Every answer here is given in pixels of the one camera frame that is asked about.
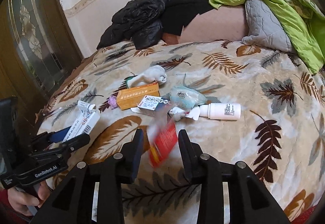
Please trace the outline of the person's left hand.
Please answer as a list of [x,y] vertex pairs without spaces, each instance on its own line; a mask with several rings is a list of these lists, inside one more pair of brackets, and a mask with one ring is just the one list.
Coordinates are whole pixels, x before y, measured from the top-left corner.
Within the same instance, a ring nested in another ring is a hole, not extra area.
[[40,208],[51,194],[51,190],[47,185],[46,181],[40,183],[40,187],[37,192],[37,197],[34,197],[28,193],[18,191],[16,190],[16,188],[8,189],[7,192],[8,201],[12,208],[25,216],[33,215],[28,208],[29,206],[35,206]]

